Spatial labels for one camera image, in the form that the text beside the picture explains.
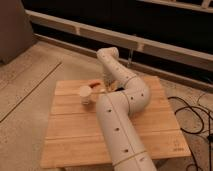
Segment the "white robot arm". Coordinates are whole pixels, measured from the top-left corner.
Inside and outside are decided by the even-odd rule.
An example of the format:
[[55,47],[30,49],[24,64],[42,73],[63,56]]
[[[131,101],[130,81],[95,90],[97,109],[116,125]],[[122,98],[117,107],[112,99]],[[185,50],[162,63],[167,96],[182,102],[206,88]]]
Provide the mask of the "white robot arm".
[[157,171],[130,117],[141,112],[150,101],[148,85],[117,61],[118,49],[102,48],[97,58],[122,91],[101,94],[96,114],[115,171]]

